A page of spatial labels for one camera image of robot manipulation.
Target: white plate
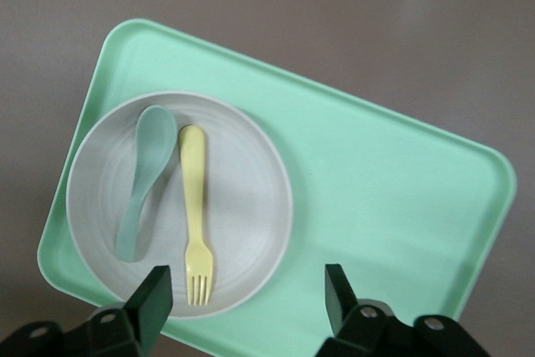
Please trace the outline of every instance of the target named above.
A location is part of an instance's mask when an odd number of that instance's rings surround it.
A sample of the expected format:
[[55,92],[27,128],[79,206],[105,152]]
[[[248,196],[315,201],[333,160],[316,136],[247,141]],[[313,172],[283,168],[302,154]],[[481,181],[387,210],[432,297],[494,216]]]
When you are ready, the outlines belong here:
[[[114,254],[134,176],[135,124],[150,105],[169,108],[178,129],[193,124],[206,132],[204,228],[215,262],[207,306],[186,301],[187,228],[177,149],[147,198],[137,261],[125,263]],[[155,265],[169,264],[171,317],[195,318],[233,308],[267,282],[286,251],[293,201],[284,164],[254,121],[217,99],[165,92],[120,105],[87,134],[69,173],[67,215],[80,255],[111,293],[125,300]]]

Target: tray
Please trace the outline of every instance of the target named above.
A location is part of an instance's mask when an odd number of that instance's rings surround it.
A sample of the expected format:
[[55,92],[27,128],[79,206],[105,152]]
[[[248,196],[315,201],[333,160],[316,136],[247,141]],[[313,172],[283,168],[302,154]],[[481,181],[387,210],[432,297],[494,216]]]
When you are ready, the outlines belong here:
[[458,319],[516,189],[499,152],[336,89],[148,20],[104,42],[38,248],[43,276],[95,305],[116,300],[77,254],[65,212],[74,153],[116,105],[185,90],[222,99],[269,135],[293,188],[281,265],[246,303],[163,333],[228,357],[315,354],[331,335],[324,264],[340,263],[358,297],[402,321]]

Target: spoon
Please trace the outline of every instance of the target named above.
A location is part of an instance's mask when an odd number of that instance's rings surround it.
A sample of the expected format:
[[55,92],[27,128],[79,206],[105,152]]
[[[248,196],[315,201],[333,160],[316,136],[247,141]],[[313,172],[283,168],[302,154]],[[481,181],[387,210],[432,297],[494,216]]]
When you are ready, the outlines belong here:
[[134,184],[115,241],[115,256],[126,262],[135,259],[135,244],[141,211],[150,189],[166,167],[175,149],[178,130],[175,116],[164,106],[146,108],[135,128]]

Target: fork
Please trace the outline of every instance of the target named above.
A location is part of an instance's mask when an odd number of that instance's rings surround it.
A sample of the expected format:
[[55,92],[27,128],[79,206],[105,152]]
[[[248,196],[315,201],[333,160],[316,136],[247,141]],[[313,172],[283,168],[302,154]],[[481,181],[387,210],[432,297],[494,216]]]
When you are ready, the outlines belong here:
[[180,132],[179,146],[189,237],[186,248],[187,302],[194,305],[208,304],[213,256],[202,239],[202,203],[206,163],[204,132],[195,125],[187,125]]

